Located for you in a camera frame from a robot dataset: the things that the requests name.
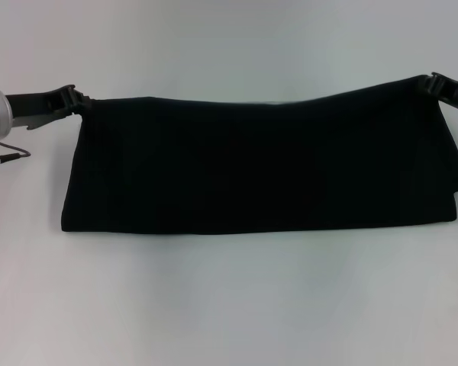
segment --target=black fabric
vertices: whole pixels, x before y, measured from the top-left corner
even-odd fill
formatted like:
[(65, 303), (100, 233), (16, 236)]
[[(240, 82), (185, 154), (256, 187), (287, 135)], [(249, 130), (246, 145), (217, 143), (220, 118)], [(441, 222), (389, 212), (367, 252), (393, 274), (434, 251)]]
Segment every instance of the black fabric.
[(455, 220), (458, 150), (418, 78), (280, 105), (93, 101), (63, 230), (222, 234)]

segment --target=white background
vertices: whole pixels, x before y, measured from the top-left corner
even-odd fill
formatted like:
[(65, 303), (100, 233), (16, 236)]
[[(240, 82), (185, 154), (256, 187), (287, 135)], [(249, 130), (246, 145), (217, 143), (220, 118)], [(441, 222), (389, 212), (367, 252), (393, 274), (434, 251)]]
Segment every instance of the white background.
[[(0, 0), (5, 94), (294, 101), (432, 71), (458, 79), (458, 0)], [(4, 140), (34, 156), (0, 166), (0, 366), (458, 365), (458, 221), (62, 233), (79, 124)]]

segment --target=white table surface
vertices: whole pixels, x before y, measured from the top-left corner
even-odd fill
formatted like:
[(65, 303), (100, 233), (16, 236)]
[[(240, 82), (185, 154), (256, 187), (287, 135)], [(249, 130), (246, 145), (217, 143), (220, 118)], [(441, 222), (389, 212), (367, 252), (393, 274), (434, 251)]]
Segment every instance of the white table surface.
[[(458, 0), (0, 0), (6, 94), (294, 101), (432, 71), (458, 79)], [(0, 366), (458, 365), (458, 221), (62, 233), (79, 124), (5, 140), (34, 156), (0, 166)]]

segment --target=black cloth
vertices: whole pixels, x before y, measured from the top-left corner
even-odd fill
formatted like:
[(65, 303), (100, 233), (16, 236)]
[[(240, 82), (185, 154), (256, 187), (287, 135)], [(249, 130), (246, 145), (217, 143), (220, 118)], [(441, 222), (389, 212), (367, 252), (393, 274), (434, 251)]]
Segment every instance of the black cloth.
[(64, 231), (255, 233), (456, 219), (458, 150), (416, 78), (289, 104), (93, 101)]

